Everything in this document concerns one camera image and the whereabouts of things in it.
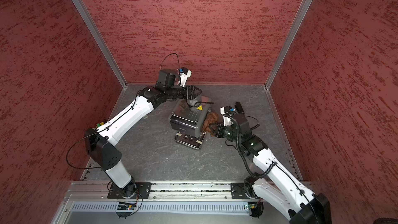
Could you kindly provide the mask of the brown microfibre cloth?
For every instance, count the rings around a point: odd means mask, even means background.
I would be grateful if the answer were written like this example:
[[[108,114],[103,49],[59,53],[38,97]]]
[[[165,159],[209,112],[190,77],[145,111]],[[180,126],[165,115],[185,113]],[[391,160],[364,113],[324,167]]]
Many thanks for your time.
[[[218,123],[219,115],[215,112],[210,112],[207,114],[203,126],[202,126],[202,132],[208,132],[211,134],[211,136],[214,135],[214,131],[211,129],[215,124]]]

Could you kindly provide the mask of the grey steel coffee machine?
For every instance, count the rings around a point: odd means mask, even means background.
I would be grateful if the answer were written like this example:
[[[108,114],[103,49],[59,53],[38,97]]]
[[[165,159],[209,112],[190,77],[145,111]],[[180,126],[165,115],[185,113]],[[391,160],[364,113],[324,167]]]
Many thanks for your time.
[[[186,100],[179,99],[170,116],[171,127],[177,131],[175,142],[195,150],[202,147],[206,136],[202,132],[202,126],[213,105],[209,97],[201,96],[201,101],[202,103],[190,107]]]

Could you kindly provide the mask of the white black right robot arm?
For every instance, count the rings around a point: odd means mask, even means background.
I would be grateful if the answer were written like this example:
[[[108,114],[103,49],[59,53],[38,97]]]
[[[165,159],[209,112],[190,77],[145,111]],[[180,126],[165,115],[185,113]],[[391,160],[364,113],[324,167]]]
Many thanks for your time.
[[[250,177],[255,198],[265,200],[291,224],[330,224],[330,202],[296,179],[258,136],[243,114],[223,114],[221,137],[235,142]]]

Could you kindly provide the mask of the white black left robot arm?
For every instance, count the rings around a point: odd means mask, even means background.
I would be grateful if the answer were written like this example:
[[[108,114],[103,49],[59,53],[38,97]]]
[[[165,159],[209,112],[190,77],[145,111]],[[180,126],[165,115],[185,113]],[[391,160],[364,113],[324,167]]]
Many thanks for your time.
[[[196,86],[146,87],[133,102],[109,122],[85,132],[87,154],[105,171],[119,194],[131,198],[136,193],[134,178],[123,165],[122,153],[116,148],[121,138],[142,118],[168,99],[197,100],[202,90]]]

